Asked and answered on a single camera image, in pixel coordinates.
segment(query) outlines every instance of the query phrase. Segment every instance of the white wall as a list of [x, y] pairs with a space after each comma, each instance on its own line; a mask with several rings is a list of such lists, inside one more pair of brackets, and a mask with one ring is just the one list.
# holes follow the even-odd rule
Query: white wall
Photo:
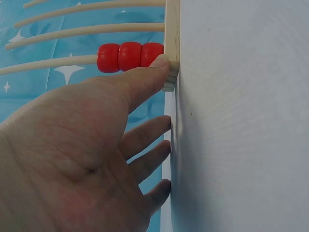
[[174, 231], [309, 231], [309, 0], [182, 0], [174, 98]]

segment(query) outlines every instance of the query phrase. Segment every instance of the abacus frame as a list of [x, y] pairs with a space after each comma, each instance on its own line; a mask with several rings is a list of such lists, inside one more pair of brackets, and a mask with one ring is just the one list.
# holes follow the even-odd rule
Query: abacus frame
[[[47, 0], [34, 0], [32, 4], [38, 4]], [[25, 46], [41, 41], [95, 33], [110, 33], [110, 32], [128, 32], [128, 31], [164, 31], [164, 54], [169, 59], [170, 72], [168, 79], [162, 91], [172, 92], [174, 90], [180, 65], [180, 0], [111, 0], [105, 2], [97, 2], [84, 4], [69, 8], [48, 12], [42, 15], [31, 17], [24, 21], [15, 24], [15, 27], [52, 18], [60, 15], [71, 14], [94, 9], [107, 9], [112, 7], [128, 7], [128, 6], [165, 6], [165, 23], [124, 23], [89, 26], [83, 28], [74, 28], [60, 30], [56, 32], [46, 33], [22, 39], [17, 42], [6, 45], [6, 50], [20, 46]], [[97, 55], [88, 55], [80, 57], [56, 58], [48, 60], [40, 60], [25, 64], [18, 64], [0, 69], [0, 75], [22, 72], [33, 69], [51, 68], [58, 66], [93, 64], [96, 63]]]

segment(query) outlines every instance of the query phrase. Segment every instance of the abacus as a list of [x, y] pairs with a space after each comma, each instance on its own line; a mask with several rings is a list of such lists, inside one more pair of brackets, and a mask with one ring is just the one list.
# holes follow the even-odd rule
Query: abacus
[[[30, 4], [31, 6], [31, 4], [34, 5], [38, 3], [43, 3], [45, 1], [47, 0], [34, 0], [32, 2], [29, 2], [28, 4]], [[103, 73], [116, 73], [118, 71], [127, 71], [136, 67], [148, 67], [157, 56], [159, 56], [160, 54], [166, 54], [169, 59], [170, 71], [168, 79], [162, 91], [173, 91], [176, 84], [180, 64], [179, 0], [110, 0], [104, 2], [89, 3], [47, 12], [35, 17], [31, 17], [24, 21], [16, 23], [14, 27], [19, 28], [40, 20], [60, 15], [72, 14], [76, 12], [130, 6], [165, 6], [165, 23], [124, 23], [66, 29], [12, 42], [7, 44], [5, 46], [5, 49], [10, 50], [32, 43], [38, 43], [42, 41], [76, 35], [129, 31], [163, 31], [164, 45], [159, 43], [140, 44], [137, 42], [126, 42], [123, 44], [108, 43], [103, 44], [98, 49], [98, 53], [96, 55], [55, 58], [18, 64], [0, 69], [0, 75], [34, 69], [85, 64], [97, 64], [98, 70]]]

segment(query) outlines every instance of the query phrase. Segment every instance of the white star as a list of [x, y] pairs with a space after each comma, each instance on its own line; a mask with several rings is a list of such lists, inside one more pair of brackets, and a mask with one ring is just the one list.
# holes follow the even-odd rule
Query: white star
[[6, 82], [6, 85], [3, 87], [5, 89], [5, 92], [8, 92], [8, 89], [10, 88], [9, 83]]
[[12, 43], [12, 42], [16, 42], [16, 41], [20, 41], [20, 40], [24, 39], [25, 37], [21, 36], [20, 33], [21, 33], [21, 29], [19, 30], [19, 32], [17, 33], [17, 35], [14, 38], [9, 40], [9, 42]]
[[77, 65], [70, 65], [70, 66], [62, 66], [54, 69], [57, 72], [63, 73], [64, 79], [66, 80], [66, 85], [69, 83], [70, 78], [73, 73], [84, 69], [84, 67], [80, 67]]

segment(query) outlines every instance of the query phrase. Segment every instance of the finger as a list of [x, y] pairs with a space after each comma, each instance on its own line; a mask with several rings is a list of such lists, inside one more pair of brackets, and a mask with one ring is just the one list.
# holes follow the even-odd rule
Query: finger
[[116, 89], [127, 101], [129, 113], [131, 113], [163, 88], [168, 72], [167, 57], [159, 55], [150, 68], [134, 68], [119, 75], [100, 79], [103, 85], [108, 81], [116, 86]]
[[167, 198], [169, 197], [170, 189], [170, 181], [163, 179], [153, 190], [151, 190], [144, 196], [146, 204], [149, 207], [149, 212], [151, 216], [156, 211], [158, 211], [167, 200]]
[[169, 130], [170, 116], [156, 117], [125, 133], [118, 148], [128, 160]]
[[170, 142], [162, 141], [154, 149], [147, 152], [145, 155], [137, 158], [129, 164], [136, 181], [140, 184], [143, 180], [151, 175], [169, 156]]

